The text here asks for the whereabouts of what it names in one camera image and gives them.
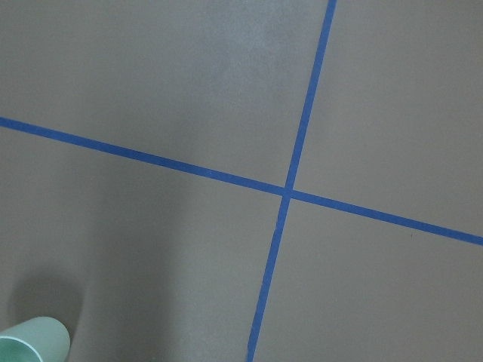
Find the brown table mat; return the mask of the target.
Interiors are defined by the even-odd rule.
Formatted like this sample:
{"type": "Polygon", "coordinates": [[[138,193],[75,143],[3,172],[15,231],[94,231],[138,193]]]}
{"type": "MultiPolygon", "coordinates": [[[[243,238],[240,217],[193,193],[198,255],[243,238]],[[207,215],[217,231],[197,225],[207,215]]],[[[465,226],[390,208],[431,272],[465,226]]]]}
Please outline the brown table mat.
{"type": "Polygon", "coordinates": [[[480,361],[480,1],[3,1],[1,326],[71,361],[480,361]]]}

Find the light green cup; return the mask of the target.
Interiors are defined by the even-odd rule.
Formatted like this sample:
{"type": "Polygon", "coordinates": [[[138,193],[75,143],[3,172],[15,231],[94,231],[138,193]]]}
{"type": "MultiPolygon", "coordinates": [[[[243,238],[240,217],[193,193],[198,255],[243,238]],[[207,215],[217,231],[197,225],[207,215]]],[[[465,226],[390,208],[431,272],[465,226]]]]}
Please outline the light green cup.
{"type": "Polygon", "coordinates": [[[64,324],[55,318],[36,317],[1,332],[1,361],[64,362],[70,344],[64,324]]]}

